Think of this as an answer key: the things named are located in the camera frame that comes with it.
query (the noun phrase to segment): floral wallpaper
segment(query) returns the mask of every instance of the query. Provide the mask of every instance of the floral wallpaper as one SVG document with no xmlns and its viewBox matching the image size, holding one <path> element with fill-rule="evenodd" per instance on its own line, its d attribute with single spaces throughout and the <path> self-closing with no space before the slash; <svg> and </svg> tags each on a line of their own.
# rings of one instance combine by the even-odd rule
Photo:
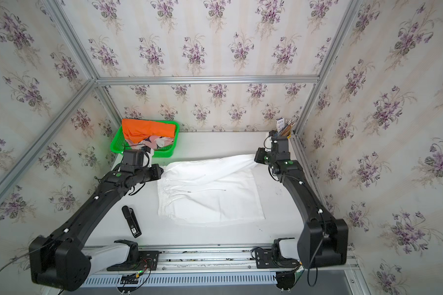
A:
<svg viewBox="0 0 443 295">
<path fill-rule="evenodd" d="M 90 0 L 61 6 L 98 73 L 124 77 L 317 74 L 348 2 Z M 362 31 L 380 5 L 363 9 Z M 421 29 L 424 41 L 429 26 Z"/>
<path fill-rule="evenodd" d="M 298 119 L 311 89 L 305 83 L 107 86 L 123 118 L 174 120 L 181 132 L 269 131 L 277 118 Z"/>
<path fill-rule="evenodd" d="M 41 1 L 0 0 L 0 177 L 83 84 L 64 43 Z"/>
<path fill-rule="evenodd" d="M 361 4 L 301 144 L 370 291 L 443 294 L 443 1 Z"/>
<path fill-rule="evenodd" d="M 94 192 L 95 177 L 101 178 L 115 160 L 110 151 L 115 132 L 94 95 L 75 110 L 0 204 L 0 267 L 25 254 L 37 235 L 49 235 Z M 7 152 L 0 150 L 0 157 Z M 43 287 L 31 282 L 29 267 L 24 258 L 5 268 L 0 273 L 0 294 L 41 294 Z M 7 284 L 9 277 L 16 284 Z"/>
</svg>

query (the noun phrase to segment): cable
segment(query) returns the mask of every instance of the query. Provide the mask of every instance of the cable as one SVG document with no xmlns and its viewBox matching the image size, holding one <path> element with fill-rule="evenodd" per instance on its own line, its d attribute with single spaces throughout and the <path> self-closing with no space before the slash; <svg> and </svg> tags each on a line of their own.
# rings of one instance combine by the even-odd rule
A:
<svg viewBox="0 0 443 295">
<path fill-rule="evenodd" d="M 147 282 L 147 280 L 149 279 L 149 276 L 151 275 L 151 269 L 152 269 L 152 268 L 153 268 L 153 260 L 151 259 L 151 267 L 149 268 L 149 275 L 148 275 L 148 277 L 144 280 L 144 282 L 143 282 L 141 285 L 139 285 L 138 287 L 136 287 L 136 289 L 133 290 L 133 292 L 135 292 L 137 289 L 139 289 L 139 287 L 141 287 L 142 285 L 144 285 L 144 283 Z"/>
<path fill-rule="evenodd" d="M 6 268 L 8 265 L 10 265 L 10 264 L 14 263 L 15 261 L 17 261 L 18 259 L 23 258 L 23 257 L 25 257 L 25 256 L 27 256 L 27 255 L 30 255 L 31 253 L 34 253 L 34 252 L 36 252 L 36 251 L 39 251 L 39 250 L 41 250 L 42 248 L 44 248 L 44 247 L 46 247 L 46 246 L 48 246 L 48 245 L 50 245 L 50 244 L 52 244 L 52 241 L 49 242 L 49 243 L 47 243 L 47 244 L 45 244 L 45 245 L 42 245 L 41 247 L 39 247 L 39 248 L 36 249 L 36 250 L 33 250 L 33 251 L 28 252 L 28 253 L 26 253 L 26 254 L 23 254 L 22 256 L 16 257 L 15 259 L 13 259 L 12 261 L 10 261 L 9 263 L 6 263 L 2 268 L 0 268 L 0 272 L 1 272 L 4 268 Z"/>
<path fill-rule="evenodd" d="M 265 149 L 270 150 L 270 149 L 266 146 L 266 140 L 267 140 L 268 138 L 270 138 L 270 136 L 268 136 L 268 137 L 266 137 L 266 139 L 264 139 L 263 145 L 264 145 L 264 148 L 265 148 Z"/>
<path fill-rule="evenodd" d="M 136 192 L 129 193 L 128 195 L 135 195 L 135 194 L 137 194 L 137 193 L 142 189 L 142 187 L 143 187 L 145 184 L 146 184 L 146 182 L 143 182 L 143 183 L 142 183 L 142 186 L 141 186 L 140 188 L 138 188 L 138 190 L 137 190 Z"/>
<path fill-rule="evenodd" d="M 269 175 L 271 176 L 272 179 L 274 179 L 275 181 L 279 181 L 278 179 L 275 179 L 274 176 L 272 176 L 271 166 L 267 166 L 267 171 L 269 171 Z"/>
</svg>

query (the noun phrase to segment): white table surface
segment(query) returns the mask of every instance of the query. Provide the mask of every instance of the white table surface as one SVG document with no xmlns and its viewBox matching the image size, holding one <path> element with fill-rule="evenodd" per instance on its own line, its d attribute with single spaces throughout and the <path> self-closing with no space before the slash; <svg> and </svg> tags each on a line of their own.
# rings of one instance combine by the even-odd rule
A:
<svg viewBox="0 0 443 295">
<path fill-rule="evenodd" d="M 194 132 L 180 133 L 171 158 L 153 158 L 161 166 L 177 161 L 216 159 L 240 154 L 254 154 L 263 146 L 263 132 Z M 295 155 L 289 143 L 291 159 Z M 115 163 L 121 162 L 118 155 Z M 261 205 L 266 219 L 229 226 L 189 226 L 176 224 L 158 216 L 157 183 L 147 182 L 134 196 L 126 195 L 100 221 L 85 243 L 86 246 L 108 245 L 118 239 L 136 241 L 139 245 L 226 245 L 272 243 L 282 237 L 299 237 L 303 221 L 284 186 L 271 179 L 267 166 L 253 169 Z M 134 239 L 121 212 L 124 205 L 133 208 L 142 235 Z"/>
</svg>

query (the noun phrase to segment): black wire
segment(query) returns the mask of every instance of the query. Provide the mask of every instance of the black wire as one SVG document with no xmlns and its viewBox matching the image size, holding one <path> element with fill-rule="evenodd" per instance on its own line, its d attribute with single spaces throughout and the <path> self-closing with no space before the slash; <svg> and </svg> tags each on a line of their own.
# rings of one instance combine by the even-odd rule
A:
<svg viewBox="0 0 443 295">
<path fill-rule="evenodd" d="M 269 171 L 269 175 L 271 176 L 272 179 L 274 179 L 275 181 L 279 181 L 278 179 L 275 179 L 274 176 L 272 176 L 271 166 L 267 166 L 267 171 Z"/>
<path fill-rule="evenodd" d="M 138 188 L 138 190 L 137 190 L 136 192 L 129 193 L 128 195 L 135 195 L 135 194 L 137 194 L 137 193 L 142 189 L 142 187 L 143 187 L 145 184 L 146 184 L 146 182 L 143 182 L 143 183 L 142 183 L 142 186 L 141 186 L 140 188 Z"/>
<path fill-rule="evenodd" d="M 141 287 L 142 285 L 144 285 L 144 283 L 146 283 L 146 281 L 149 279 L 149 276 L 151 275 L 151 268 L 153 268 L 153 260 L 152 259 L 151 259 L 151 267 L 149 268 L 149 275 L 148 275 L 148 277 L 144 280 L 144 282 L 141 285 L 136 287 L 136 289 L 133 290 L 133 292 L 135 292 L 139 287 Z"/>
<path fill-rule="evenodd" d="M 308 283 L 308 285 L 311 286 L 311 287 L 313 287 L 313 286 L 316 285 L 316 280 L 317 280 L 317 278 L 318 278 L 318 267 L 315 268 L 315 269 L 316 269 L 316 270 L 315 270 L 315 282 L 313 283 L 313 285 L 310 284 L 310 268 L 309 268 L 308 271 L 307 271 L 307 283 Z"/>
<path fill-rule="evenodd" d="M 22 256 L 16 257 L 15 259 L 13 259 L 12 261 L 10 261 L 9 263 L 6 263 L 2 268 L 0 268 L 0 272 L 1 272 L 4 268 L 6 268 L 8 265 L 10 265 L 10 264 L 14 263 L 15 261 L 17 261 L 18 259 L 23 258 L 23 257 L 25 257 L 25 256 L 27 256 L 27 255 L 30 255 L 31 253 L 34 253 L 34 252 L 36 252 L 36 251 L 39 251 L 39 250 L 41 250 L 42 248 L 44 248 L 44 247 L 50 245 L 51 243 L 52 243 L 52 241 L 49 242 L 49 243 L 47 243 L 47 244 L 45 244 L 45 245 L 42 245 L 42 246 L 39 247 L 38 249 L 35 249 L 35 250 L 31 251 L 31 252 L 28 252 L 28 253 L 26 253 L 26 254 L 23 254 Z"/>
<path fill-rule="evenodd" d="M 268 138 L 270 138 L 270 136 L 268 136 L 268 137 L 266 137 L 266 139 L 264 139 L 263 145 L 264 145 L 264 148 L 265 148 L 265 149 L 268 149 L 268 150 L 270 150 L 270 149 L 269 149 L 269 148 L 267 148 L 267 146 L 266 146 L 266 140 L 267 140 Z"/>
</svg>

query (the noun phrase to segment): aluminum frame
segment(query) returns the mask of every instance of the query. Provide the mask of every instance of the aluminum frame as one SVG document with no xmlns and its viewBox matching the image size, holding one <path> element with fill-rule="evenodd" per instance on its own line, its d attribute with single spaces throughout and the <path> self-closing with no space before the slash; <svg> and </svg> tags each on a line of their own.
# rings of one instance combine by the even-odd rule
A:
<svg viewBox="0 0 443 295">
<path fill-rule="evenodd" d="M 33 165 L 38 157 L 46 149 L 47 145 L 52 141 L 59 130 L 64 127 L 65 123 L 70 119 L 76 108 L 89 96 L 95 87 L 95 80 L 89 79 L 74 95 L 71 100 L 65 104 L 62 111 L 57 114 L 49 123 L 43 133 L 38 136 L 31 144 L 30 148 L 25 151 L 18 162 L 12 169 L 0 180 L 0 204 L 6 198 L 9 189 L 16 184 L 25 174 L 25 172 Z"/>
<path fill-rule="evenodd" d="M 249 83 L 317 83 L 319 76 L 308 75 L 247 75 L 247 76 L 184 76 L 184 77 L 101 77 L 99 86 L 172 85 L 172 84 L 249 84 Z"/>
</svg>

